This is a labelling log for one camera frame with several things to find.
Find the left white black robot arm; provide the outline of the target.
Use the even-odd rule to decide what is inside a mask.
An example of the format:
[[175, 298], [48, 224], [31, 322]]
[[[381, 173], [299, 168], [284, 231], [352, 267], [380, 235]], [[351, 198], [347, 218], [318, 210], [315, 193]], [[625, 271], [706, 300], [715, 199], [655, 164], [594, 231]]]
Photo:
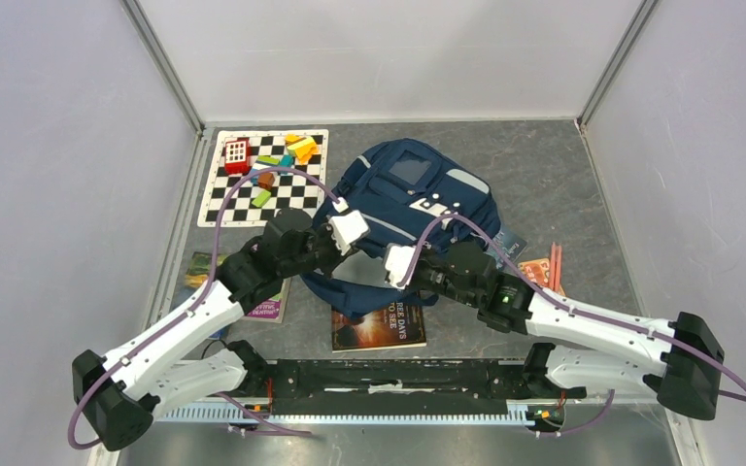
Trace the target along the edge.
[[234, 389], [259, 393], [265, 368], [232, 349], [177, 363], [278, 293], [284, 280], [335, 269], [368, 232], [360, 212], [349, 208], [319, 227], [306, 213], [283, 209], [260, 235], [222, 263], [212, 263], [208, 278], [167, 316], [104, 354], [90, 349], [79, 354], [72, 362], [77, 406], [67, 427], [71, 448], [102, 445], [118, 451], [182, 405]]

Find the blue dark fantasy book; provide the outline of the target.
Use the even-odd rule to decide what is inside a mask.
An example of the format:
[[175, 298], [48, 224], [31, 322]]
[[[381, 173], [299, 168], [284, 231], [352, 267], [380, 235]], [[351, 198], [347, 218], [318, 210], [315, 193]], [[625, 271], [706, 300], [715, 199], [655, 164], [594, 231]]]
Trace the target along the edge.
[[490, 246], [486, 248], [486, 254], [494, 259], [497, 270], [505, 268], [503, 257], [507, 257], [510, 261], [516, 263], [527, 246], [527, 240], [506, 225], [500, 227], [492, 241], [502, 249], [502, 254], [499, 254]]

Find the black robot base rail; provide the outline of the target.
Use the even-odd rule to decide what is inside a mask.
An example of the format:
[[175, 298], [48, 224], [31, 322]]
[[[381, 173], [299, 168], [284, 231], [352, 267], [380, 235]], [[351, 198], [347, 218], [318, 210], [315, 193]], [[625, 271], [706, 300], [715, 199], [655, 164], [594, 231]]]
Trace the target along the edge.
[[509, 401], [584, 399], [505, 359], [279, 359], [230, 391], [266, 398], [275, 415], [500, 415]]

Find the navy blue student backpack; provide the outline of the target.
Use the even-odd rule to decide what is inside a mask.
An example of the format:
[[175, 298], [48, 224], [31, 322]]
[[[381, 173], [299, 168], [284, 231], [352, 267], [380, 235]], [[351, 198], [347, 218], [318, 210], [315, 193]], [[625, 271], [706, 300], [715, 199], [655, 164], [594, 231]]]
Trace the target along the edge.
[[331, 277], [304, 273], [304, 284], [333, 310], [358, 318], [398, 302], [429, 307], [438, 296], [385, 282], [383, 258], [390, 244], [413, 246], [426, 226], [444, 214], [468, 217], [496, 241], [502, 218], [487, 182], [427, 143], [385, 141], [358, 156], [333, 187], [334, 195], [362, 213], [370, 232], [357, 253]]

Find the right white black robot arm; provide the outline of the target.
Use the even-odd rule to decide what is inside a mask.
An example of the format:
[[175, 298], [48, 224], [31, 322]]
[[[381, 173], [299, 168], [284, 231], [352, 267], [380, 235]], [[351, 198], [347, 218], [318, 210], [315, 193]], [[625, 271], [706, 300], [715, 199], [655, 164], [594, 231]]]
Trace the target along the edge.
[[422, 250], [415, 265], [390, 269], [390, 282], [472, 307], [494, 330], [567, 342], [568, 348], [539, 345], [528, 355], [522, 381], [535, 396], [557, 387], [653, 392], [679, 415], [716, 416], [722, 374], [714, 365], [725, 354], [700, 316], [637, 317], [557, 297], [498, 270], [472, 243], [445, 254]]

